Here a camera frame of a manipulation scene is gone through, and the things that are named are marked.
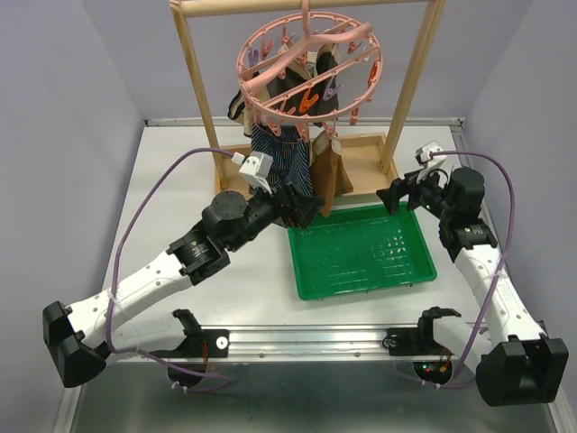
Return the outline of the blue striped underwear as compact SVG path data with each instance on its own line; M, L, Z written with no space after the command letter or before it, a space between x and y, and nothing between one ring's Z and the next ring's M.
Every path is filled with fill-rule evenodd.
M254 124L251 149L272 158L267 176L271 187L279 188L289 183L301 195L314 195L310 174L310 142L300 137L295 126L281 126L280 136L277 136L268 126Z

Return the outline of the brown underwear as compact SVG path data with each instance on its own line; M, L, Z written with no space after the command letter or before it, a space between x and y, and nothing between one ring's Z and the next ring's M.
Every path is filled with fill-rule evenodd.
M329 217L334 198L353 192L353 184L344 167L342 144L337 136L321 132L312 142L312 151L310 175L313 190L325 200L321 215Z

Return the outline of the cream navy-trim underwear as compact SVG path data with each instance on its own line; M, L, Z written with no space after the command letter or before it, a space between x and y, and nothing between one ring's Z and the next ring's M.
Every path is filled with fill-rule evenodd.
M241 91L238 91L231 99L226 116L229 120L239 124L243 128L243 135L245 137L252 137L252 129L254 126L253 110L246 107Z

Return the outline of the pink round clip hanger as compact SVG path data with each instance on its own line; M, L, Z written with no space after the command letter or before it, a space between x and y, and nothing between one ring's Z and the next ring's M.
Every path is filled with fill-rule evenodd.
M262 102L262 89L275 78L284 79L285 69L298 59L312 69L316 52L331 51L338 65L305 83ZM254 123L268 126L279 136L281 126L293 125L302 139L311 126L337 135L336 123L342 116L356 123L361 105L372 100L380 81L383 51L369 23L361 23L343 14L311 10L302 5L298 14L290 14L263 25L244 43L237 57L239 91L247 108L253 110ZM339 109L319 116L295 116L285 111L290 97L306 90L300 110L308 110L307 95L317 82L329 79L324 100L333 95Z

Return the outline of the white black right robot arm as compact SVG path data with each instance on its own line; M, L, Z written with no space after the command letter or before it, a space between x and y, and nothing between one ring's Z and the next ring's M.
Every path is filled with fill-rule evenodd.
M440 186L436 173L422 170L393 180L377 192L394 215L400 200L422 207L439 220L439 238L480 306L482 334L455 309L432 307L415 327L390 327L382 344L393 356L438 355L447 350L474 375L491 407L550 403L555 400L569 359L560 338L547 335L517 294L499 261L502 251L481 218L483 176L470 168L454 170Z

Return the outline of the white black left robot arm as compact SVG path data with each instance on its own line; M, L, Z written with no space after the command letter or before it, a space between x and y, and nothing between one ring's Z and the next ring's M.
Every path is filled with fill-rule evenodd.
M167 297L220 272L230 253L275 224L307 228L325 202L286 184L258 190L251 198L237 191L217 194L200 220L151 262L97 295L66 305L54 301L41 313L42 339L63 385L74 388L131 355L160 364L170 357L225 356L220 332L205 333L187 309L134 327L132 319Z

